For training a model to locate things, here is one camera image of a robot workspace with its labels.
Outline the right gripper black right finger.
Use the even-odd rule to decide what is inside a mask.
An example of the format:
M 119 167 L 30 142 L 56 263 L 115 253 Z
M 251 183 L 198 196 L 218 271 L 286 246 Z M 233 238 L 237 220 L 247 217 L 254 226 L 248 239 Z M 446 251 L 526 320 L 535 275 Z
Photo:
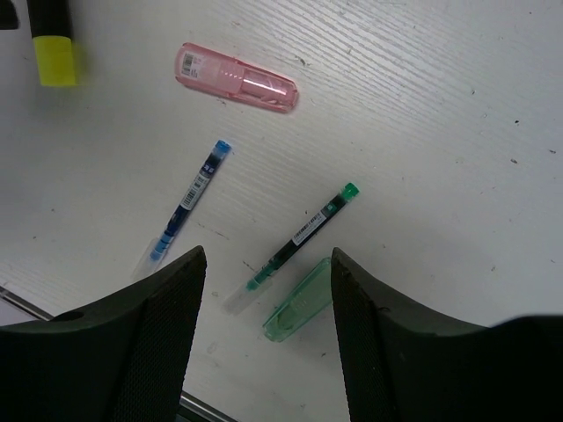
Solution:
M 331 289 L 353 421 L 559 421 L 562 319 L 491 327 L 437 312 L 334 249 Z

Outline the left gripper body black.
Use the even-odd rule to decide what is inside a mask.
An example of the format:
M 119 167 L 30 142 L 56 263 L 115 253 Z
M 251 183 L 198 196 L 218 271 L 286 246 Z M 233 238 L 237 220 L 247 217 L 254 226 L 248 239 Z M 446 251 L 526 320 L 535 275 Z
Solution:
M 0 0 L 0 29 L 16 30 L 19 28 L 17 10 L 12 0 Z

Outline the yellow capped black highlighter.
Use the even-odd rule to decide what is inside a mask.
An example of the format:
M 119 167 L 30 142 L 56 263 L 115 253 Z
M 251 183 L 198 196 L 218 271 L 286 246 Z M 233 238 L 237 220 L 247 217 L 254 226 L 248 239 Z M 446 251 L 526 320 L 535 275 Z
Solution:
M 26 3 L 40 84 L 75 86 L 77 70 L 69 2 L 27 0 Z

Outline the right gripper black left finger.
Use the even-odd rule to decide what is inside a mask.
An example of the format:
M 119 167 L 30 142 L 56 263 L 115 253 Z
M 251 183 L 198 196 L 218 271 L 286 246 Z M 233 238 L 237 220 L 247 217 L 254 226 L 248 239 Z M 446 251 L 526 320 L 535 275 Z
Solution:
M 202 247 L 48 321 L 1 329 L 4 421 L 173 421 L 206 277 Z

